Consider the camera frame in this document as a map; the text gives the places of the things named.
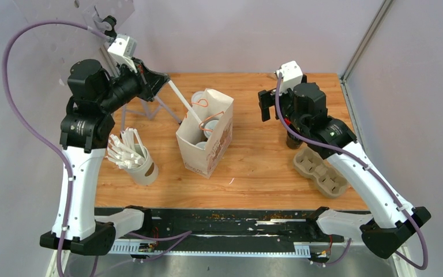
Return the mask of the white paper straw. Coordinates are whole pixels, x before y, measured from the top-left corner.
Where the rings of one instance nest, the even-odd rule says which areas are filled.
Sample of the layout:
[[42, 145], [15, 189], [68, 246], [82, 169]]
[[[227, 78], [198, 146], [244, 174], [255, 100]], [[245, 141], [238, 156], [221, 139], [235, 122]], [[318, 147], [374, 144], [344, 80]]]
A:
[[190, 103], [185, 99], [185, 97], [182, 95], [180, 90], [177, 88], [177, 86], [174, 84], [172, 80], [168, 82], [168, 85], [171, 87], [171, 89], [175, 92], [176, 96], [179, 98], [179, 100], [182, 102], [182, 104], [187, 108], [188, 113], [190, 113], [194, 119], [197, 121], [197, 123], [200, 125], [202, 124], [202, 120], [199, 118], [195, 110], [192, 108]]

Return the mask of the white coffee lid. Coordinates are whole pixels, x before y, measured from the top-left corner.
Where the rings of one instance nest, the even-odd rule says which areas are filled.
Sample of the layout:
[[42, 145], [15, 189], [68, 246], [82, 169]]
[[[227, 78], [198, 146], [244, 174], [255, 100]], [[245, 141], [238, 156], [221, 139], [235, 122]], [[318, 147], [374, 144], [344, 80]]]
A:
[[208, 139], [211, 137], [213, 131], [216, 128], [216, 125], [218, 124], [218, 120], [210, 120], [203, 126], [203, 134]]
[[207, 144], [206, 141], [200, 141], [199, 143], [197, 143], [197, 144], [195, 145], [195, 147], [197, 147], [197, 148], [199, 148], [199, 149], [205, 149], [205, 148], [206, 148], [206, 144]]

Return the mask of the paper bag with orange handles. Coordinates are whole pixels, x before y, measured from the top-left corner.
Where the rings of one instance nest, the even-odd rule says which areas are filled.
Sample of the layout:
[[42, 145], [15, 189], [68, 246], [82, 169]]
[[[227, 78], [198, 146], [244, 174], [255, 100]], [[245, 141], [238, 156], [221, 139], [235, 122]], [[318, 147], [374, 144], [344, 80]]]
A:
[[185, 167], [210, 178], [232, 141], [234, 99], [207, 88], [192, 108], [199, 119], [186, 113], [177, 142]]

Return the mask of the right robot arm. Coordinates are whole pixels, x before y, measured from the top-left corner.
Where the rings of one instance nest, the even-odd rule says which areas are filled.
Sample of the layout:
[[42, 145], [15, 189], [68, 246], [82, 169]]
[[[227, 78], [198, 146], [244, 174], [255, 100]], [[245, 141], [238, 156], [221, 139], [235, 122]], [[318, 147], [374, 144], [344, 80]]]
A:
[[417, 235], [426, 259], [428, 249], [421, 228], [431, 218], [428, 209], [413, 206], [398, 193], [368, 158], [352, 130], [328, 115], [326, 96], [317, 84], [307, 82], [304, 74], [287, 81], [277, 71], [276, 77], [275, 89], [258, 93], [262, 120], [270, 119], [269, 108], [274, 107], [288, 134], [329, 162], [369, 208], [368, 214], [358, 215], [321, 207], [306, 225], [309, 238], [320, 241], [327, 235], [340, 235], [358, 239], [386, 259]]

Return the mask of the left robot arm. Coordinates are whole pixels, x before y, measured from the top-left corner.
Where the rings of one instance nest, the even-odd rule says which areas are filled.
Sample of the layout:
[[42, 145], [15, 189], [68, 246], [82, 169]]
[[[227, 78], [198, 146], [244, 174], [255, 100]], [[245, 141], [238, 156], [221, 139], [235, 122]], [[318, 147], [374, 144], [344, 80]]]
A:
[[148, 69], [140, 59], [118, 70], [113, 77], [95, 59], [70, 69], [72, 96], [61, 122], [58, 151], [64, 158], [61, 200], [52, 229], [40, 237], [44, 248], [104, 256], [124, 235], [148, 238], [153, 233], [149, 208], [130, 205], [109, 216], [95, 216], [97, 179], [115, 125], [113, 113], [134, 98], [153, 101], [170, 81], [168, 74]]

